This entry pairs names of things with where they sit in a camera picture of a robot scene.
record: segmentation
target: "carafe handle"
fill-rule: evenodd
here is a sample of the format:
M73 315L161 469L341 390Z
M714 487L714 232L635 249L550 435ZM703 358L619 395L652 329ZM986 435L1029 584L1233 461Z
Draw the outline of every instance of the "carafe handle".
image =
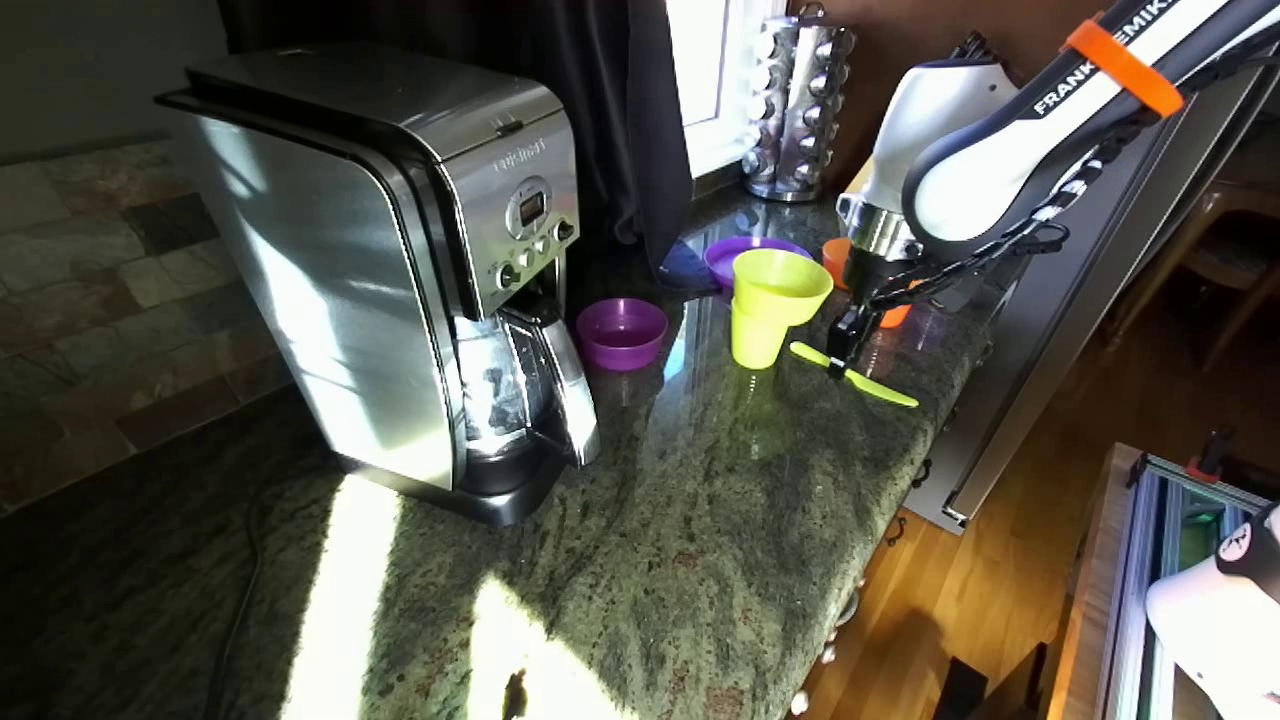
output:
M557 395L567 451L576 466L589 466L602 451L598 402L591 402L589 373L574 350L563 320L539 323L536 338L557 373L552 395Z

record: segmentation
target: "plastic cup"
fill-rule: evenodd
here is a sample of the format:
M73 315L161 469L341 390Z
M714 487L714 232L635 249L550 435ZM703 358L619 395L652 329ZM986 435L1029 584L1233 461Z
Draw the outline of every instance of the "plastic cup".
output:
M758 249L734 260L734 361L742 369L771 369L787 329L807 323L817 309L834 298L834 277L825 263Z
M805 257L805 249L800 244L792 244L792 241L771 241L771 238L725 238L725 241L717 241L714 249L709 249L709 263L714 263L714 277L717 277L717 287L722 292L734 292L734 263L735 263L735 257L746 257L746 252L751 252L751 249L784 249L784 252L795 252L795 257Z
M589 369L630 378L662 361L667 313L641 298L608 298L576 315L576 341Z

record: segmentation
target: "coffee maker control panel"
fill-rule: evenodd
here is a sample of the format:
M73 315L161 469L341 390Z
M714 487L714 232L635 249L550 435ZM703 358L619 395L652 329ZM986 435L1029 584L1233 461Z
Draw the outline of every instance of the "coffee maker control panel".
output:
M545 115L444 163L467 263L467 315L505 309L579 238L567 115Z

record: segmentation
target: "black cord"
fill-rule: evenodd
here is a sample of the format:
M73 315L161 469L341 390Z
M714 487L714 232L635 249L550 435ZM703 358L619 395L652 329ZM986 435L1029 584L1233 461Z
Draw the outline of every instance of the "black cord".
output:
M209 720L222 720L226 717L226 686L229 686L229 669L234 669L234 648L244 633L244 615L253 608L253 597L257 597L257 584L261 584L261 496L263 496L263 484L248 496L248 510L240 511L244 515L244 548L248 548L248 572L240 580L240 594L236 594L236 608L234 608L234 619L216 645L216 657L214 657L214 674L209 674L209 690L205 690L205 717Z
M334 461L338 457L321 445L321 457L317 457L317 501L310 501L305 510L324 501L324 491L329 491L324 476L334 472ZM205 720L229 717L226 713L226 694L229 694L226 686L229 686L234 651L240 645L248 608L253 608L257 587L261 587L261 572L263 572L261 570L261 557L263 557L263 515L261 511L263 511L263 496L269 496L272 484L279 484L279 479L257 484L253 496L244 501L244 511L240 511L244 515L244 548L248 548L244 565L248 565L248 572L240 580L234 619L229 619L229 628L226 628L226 635L216 645L216 659L214 659L209 690L205 690L205 713L201 713Z

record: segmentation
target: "purple cup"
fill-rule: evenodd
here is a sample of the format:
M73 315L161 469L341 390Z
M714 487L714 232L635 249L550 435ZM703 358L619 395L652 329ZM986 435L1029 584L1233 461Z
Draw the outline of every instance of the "purple cup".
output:
M725 238L725 241L709 244L709 257L703 257L714 263L722 292L734 292L734 260L751 249L782 249L782 252L807 257L807 249L800 249L792 241Z
M641 298L608 298L576 313L576 344L598 373L641 373L667 341L667 313Z

